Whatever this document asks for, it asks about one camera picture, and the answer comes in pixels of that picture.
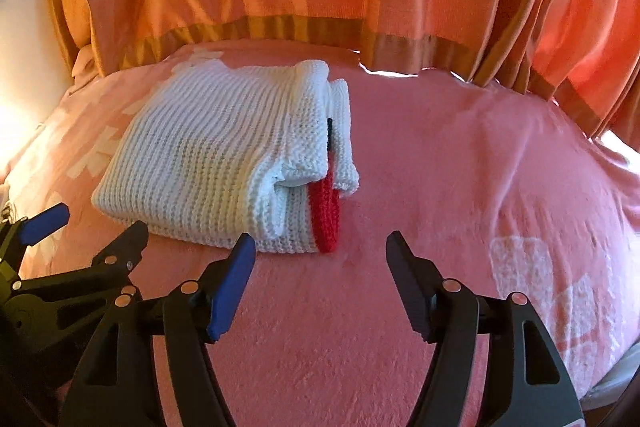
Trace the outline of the white red black knit sweater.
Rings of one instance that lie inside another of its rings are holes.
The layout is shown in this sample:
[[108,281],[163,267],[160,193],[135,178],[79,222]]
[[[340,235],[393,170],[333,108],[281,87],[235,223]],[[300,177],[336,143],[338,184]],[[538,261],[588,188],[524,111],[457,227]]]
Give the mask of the white red black knit sweater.
[[192,65],[134,116],[93,206],[180,241],[333,253],[359,186],[351,131],[347,82],[323,61]]

